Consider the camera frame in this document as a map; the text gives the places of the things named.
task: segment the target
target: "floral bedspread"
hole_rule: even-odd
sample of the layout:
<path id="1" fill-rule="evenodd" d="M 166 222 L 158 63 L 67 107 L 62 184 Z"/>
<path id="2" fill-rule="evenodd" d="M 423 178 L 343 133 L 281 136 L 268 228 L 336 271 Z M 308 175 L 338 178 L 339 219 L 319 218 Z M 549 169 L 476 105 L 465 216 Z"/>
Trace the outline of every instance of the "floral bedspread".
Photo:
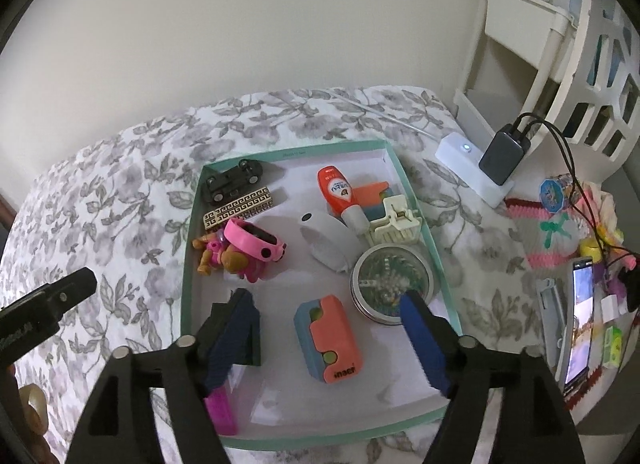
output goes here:
<path id="1" fill-rule="evenodd" d="M 437 137 L 459 130 L 422 88 L 336 91 Z M 504 207 L 490 209 L 435 160 L 435 141 L 322 90 L 228 98 L 85 147 L 40 176 L 18 213 L 0 263 L 0 304 L 84 266 L 98 279 L 96 294 L 66 314 L 58 334 L 17 363 L 18 382 L 36 383 L 47 395 L 47 440 L 61 461 L 111 351 L 158 350 L 179 336 L 182 264 L 202 166 L 267 149 L 364 139 L 394 145 L 423 202 L 465 333 L 505 351 L 541 343 L 533 282 L 513 222 Z M 154 391 L 152 398 L 166 460 L 180 462 L 164 396 Z M 495 401 L 490 408 L 497 411 Z M 417 463 L 438 426 L 344 446 L 228 452 L 236 463 Z M 491 426 L 481 440 L 476 462 L 490 453 Z"/>

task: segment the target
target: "orange glue bottle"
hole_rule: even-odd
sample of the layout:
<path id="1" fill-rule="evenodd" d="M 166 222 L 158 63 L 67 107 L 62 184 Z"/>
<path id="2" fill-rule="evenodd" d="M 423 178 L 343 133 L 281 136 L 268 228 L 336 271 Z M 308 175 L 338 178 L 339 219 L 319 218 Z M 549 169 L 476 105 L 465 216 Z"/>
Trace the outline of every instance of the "orange glue bottle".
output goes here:
<path id="1" fill-rule="evenodd" d="M 358 205 L 353 188 L 335 166 L 326 166 L 318 172 L 318 185 L 334 213 L 356 235 L 363 235 L 369 228 L 362 207 Z"/>

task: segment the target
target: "smartphone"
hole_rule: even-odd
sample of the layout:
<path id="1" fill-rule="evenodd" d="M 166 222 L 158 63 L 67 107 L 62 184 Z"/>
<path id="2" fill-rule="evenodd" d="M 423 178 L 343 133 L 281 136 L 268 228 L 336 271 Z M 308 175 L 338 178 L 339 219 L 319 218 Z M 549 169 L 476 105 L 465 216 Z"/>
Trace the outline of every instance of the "smartphone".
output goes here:
<path id="1" fill-rule="evenodd" d="M 570 262 L 566 329 L 556 380 L 566 395 L 587 377 L 593 331 L 593 260 Z"/>

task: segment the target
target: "patterned eraser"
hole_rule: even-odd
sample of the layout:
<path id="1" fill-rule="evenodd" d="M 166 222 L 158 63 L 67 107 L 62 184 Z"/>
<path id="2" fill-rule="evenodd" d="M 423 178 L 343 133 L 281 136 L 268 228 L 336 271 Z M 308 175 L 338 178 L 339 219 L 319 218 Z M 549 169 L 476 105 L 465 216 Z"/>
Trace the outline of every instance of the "patterned eraser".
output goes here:
<path id="1" fill-rule="evenodd" d="M 246 194 L 244 197 L 235 199 L 218 209 L 206 213 L 202 218 L 204 228 L 208 233 L 217 231 L 232 217 L 248 219 L 272 206 L 273 199 L 271 198 L 269 189 L 262 187 Z"/>

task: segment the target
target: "power strip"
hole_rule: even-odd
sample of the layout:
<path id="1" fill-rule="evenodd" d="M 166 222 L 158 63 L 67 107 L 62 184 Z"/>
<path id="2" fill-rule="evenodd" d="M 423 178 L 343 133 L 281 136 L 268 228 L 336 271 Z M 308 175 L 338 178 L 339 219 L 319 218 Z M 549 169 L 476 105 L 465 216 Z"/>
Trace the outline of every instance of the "power strip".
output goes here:
<path id="1" fill-rule="evenodd" d="M 513 188 L 507 180 L 502 186 L 492 181 L 478 166 L 482 150 L 460 133 L 453 132 L 440 141 L 436 159 L 458 175 L 482 200 L 496 208 Z"/>

